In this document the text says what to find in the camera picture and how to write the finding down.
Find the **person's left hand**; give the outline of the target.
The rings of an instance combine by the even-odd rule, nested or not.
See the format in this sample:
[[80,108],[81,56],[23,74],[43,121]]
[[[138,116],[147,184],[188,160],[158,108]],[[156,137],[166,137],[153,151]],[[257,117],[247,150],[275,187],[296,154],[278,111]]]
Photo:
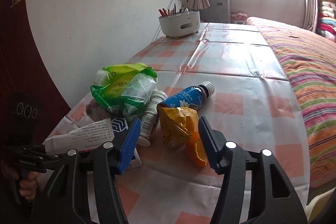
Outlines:
[[[6,164],[3,160],[1,160],[1,172],[3,176],[7,179],[19,179],[17,171],[8,164]],[[37,172],[29,172],[27,178],[19,181],[19,193],[26,200],[33,200],[35,198],[35,195],[37,193],[39,176],[40,174]]]

